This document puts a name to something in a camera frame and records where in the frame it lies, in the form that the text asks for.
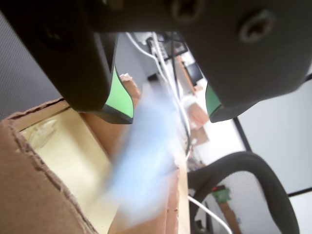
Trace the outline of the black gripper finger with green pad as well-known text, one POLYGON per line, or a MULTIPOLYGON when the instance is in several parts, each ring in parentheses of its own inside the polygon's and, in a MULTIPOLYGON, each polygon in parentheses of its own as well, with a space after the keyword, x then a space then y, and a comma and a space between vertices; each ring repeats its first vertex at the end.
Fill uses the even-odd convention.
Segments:
POLYGON ((92 29, 87 4, 3 0, 0 9, 72 109, 112 124, 132 124, 134 104, 115 67, 118 36, 92 29))
POLYGON ((219 100, 212 122, 295 91, 312 62, 309 0, 96 0, 94 28, 179 32, 219 100))

